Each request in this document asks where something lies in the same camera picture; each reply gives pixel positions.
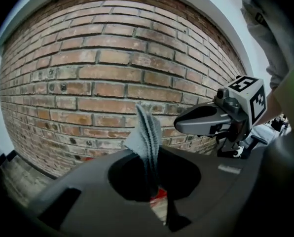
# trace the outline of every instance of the white wall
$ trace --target white wall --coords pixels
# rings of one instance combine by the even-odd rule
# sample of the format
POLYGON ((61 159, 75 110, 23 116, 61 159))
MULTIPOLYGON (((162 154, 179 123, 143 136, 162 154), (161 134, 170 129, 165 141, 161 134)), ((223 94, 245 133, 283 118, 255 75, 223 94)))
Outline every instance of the white wall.
MULTIPOLYGON (((19 0, 0 29, 0 48, 13 29, 33 10, 49 0, 19 0)), ((246 22, 240 12, 240 0, 183 0, 197 7, 210 17, 227 35, 242 60, 249 75, 265 78, 266 58, 263 51, 250 36, 246 22)), ((5 129, 0 108, 0 155, 13 150, 12 142, 5 129)))

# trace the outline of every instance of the screw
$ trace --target screw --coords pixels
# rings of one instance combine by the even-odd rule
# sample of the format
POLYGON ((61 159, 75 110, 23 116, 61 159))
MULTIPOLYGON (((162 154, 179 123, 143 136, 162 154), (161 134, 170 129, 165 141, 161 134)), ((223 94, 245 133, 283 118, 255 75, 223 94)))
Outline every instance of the screw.
POLYGON ((53 83, 51 83, 50 85, 49 85, 49 90, 51 90, 51 91, 53 91, 54 90, 54 84, 53 83))
POLYGON ((65 83, 62 83, 62 84, 60 85, 60 89, 61 89, 61 91, 66 91, 66 89, 67 89, 67 85, 66 85, 65 83))
POLYGON ((54 74, 54 70, 50 69, 50 70, 48 71, 48 75, 51 77, 53 74, 54 74))

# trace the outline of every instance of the gray towel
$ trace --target gray towel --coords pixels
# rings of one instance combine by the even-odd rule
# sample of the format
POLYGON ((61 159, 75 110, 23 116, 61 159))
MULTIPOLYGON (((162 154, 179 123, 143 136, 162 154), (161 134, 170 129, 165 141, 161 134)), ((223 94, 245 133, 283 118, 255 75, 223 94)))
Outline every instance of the gray towel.
POLYGON ((158 151, 161 144, 160 122, 136 105, 138 124, 125 140, 124 145, 143 160, 145 177, 151 196, 156 196, 160 184, 158 177, 158 151))

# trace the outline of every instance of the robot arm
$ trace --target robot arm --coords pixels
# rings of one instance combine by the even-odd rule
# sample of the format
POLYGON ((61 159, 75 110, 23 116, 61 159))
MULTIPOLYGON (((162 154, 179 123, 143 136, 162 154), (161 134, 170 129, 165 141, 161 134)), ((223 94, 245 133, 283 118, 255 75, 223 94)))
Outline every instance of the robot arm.
POLYGON ((234 151, 266 109, 263 80, 242 76, 219 89, 213 102, 183 112, 174 126, 181 133, 216 137, 218 149, 234 151))

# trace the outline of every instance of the brick wall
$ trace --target brick wall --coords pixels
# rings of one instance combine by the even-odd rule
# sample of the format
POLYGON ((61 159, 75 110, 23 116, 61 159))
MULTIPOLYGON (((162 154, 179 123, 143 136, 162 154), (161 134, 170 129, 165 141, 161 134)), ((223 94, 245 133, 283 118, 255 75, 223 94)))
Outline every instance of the brick wall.
POLYGON ((173 120, 242 74, 223 34, 177 0, 55 0, 5 43, 0 100, 16 151, 60 176, 124 148, 136 103, 163 144, 209 154, 213 140, 173 120))

